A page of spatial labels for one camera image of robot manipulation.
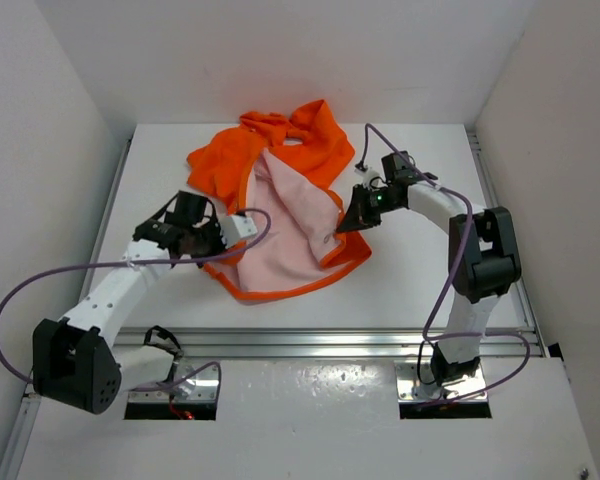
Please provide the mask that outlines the orange jacket with pink lining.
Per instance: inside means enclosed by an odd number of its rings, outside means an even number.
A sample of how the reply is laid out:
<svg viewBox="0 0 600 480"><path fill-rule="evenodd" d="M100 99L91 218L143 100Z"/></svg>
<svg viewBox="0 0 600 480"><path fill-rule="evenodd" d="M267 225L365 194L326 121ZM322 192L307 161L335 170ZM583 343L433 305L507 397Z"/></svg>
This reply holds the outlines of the orange jacket with pink lining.
<svg viewBox="0 0 600 480"><path fill-rule="evenodd" d="M325 288L372 255L358 232L339 233L342 199L331 189L355 150L324 100L290 116L247 112L187 157L187 183L230 214L248 209L265 238L204 271L234 298L267 302Z"/></svg>

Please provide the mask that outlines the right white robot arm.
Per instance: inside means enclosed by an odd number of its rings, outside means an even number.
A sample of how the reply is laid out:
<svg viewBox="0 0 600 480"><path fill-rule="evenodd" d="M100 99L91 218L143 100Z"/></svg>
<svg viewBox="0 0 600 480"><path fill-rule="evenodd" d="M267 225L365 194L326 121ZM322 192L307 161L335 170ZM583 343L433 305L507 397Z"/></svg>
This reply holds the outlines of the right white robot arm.
<svg viewBox="0 0 600 480"><path fill-rule="evenodd" d="M351 233L380 225L385 213L415 212L448 237L448 274L443 285L453 295L443 334L424 340L433 348L424 383L442 386L473 374L479 345L495 306L521 277L521 260L511 213L504 207L473 205L464 195L421 172L404 152L382 159L378 174L365 162L355 169L361 183L337 230Z"/></svg>

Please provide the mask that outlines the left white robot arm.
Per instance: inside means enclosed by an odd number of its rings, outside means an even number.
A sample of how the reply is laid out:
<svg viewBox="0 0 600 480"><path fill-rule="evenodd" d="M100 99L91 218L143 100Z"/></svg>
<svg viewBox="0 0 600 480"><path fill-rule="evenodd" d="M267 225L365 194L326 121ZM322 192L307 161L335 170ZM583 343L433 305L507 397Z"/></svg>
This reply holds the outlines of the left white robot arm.
<svg viewBox="0 0 600 480"><path fill-rule="evenodd" d="M168 386L181 347L162 327L150 329L160 341L145 339L136 350L115 354L123 324L140 300L177 260L225 252L215 208L204 196L178 192L139 224L120 265L60 319L42 320L33 333L33 389L92 414L107 410L116 397L136 388Z"/></svg>

